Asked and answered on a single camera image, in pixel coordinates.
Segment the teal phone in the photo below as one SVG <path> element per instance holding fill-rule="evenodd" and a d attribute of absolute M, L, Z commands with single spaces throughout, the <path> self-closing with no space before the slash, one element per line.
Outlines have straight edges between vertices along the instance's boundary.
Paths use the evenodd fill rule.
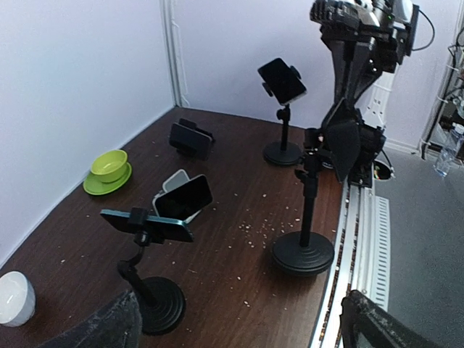
<path fill-rule="evenodd" d="M 194 235 L 182 220 L 150 215 L 147 210 L 133 208 L 130 212 L 103 209 L 100 215 L 116 230 L 124 233 L 147 233 L 152 243 L 162 239 L 193 242 Z"/>

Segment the white phone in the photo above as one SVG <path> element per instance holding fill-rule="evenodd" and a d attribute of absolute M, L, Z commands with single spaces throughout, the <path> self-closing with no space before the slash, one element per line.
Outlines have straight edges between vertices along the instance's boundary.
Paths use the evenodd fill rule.
<path fill-rule="evenodd" d="M 212 192 L 205 175 L 197 175 L 179 187 L 158 194 L 152 201 L 155 214 L 190 223 L 213 201 Z"/>

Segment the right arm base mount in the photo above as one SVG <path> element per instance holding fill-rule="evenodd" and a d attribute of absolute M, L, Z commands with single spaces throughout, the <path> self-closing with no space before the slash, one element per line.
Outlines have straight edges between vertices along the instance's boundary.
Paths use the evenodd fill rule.
<path fill-rule="evenodd" d="M 374 180 L 388 181 L 394 177 L 394 168 L 384 151 L 386 138 L 363 140 L 360 154 L 348 175 L 351 185 L 371 189 Z"/>

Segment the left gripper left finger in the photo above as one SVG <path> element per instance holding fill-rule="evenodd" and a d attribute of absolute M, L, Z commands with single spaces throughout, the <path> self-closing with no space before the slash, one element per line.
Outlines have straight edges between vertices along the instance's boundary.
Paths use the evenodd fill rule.
<path fill-rule="evenodd" d="M 133 291 L 125 291 L 42 347 L 138 347 L 142 318 Z"/>

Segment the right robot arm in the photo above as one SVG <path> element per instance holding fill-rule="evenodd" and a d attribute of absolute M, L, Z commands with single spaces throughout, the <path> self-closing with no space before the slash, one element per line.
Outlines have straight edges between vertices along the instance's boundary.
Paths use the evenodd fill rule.
<path fill-rule="evenodd" d="M 395 70 L 413 50 L 419 6 L 411 1 L 314 1 L 310 19 L 331 51 L 333 104 L 313 140 L 340 178 L 370 167 L 383 149 Z"/>

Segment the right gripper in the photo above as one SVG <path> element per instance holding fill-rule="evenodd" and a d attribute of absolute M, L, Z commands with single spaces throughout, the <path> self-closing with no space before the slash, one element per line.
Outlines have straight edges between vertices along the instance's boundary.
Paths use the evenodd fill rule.
<path fill-rule="evenodd" d="M 393 73 L 399 64 L 399 30 L 392 24 L 377 27 L 349 14 L 327 14 L 320 33 L 332 56 L 334 104 L 345 99 L 353 109 L 365 88 L 362 79 L 378 77 L 372 67 Z"/>

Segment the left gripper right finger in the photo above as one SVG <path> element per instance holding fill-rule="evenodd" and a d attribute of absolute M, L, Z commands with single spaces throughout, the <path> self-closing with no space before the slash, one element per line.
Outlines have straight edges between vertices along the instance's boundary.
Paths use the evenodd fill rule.
<path fill-rule="evenodd" d="M 358 290 L 341 301 L 340 331 L 344 347 L 438 347 L 403 325 Z"/>

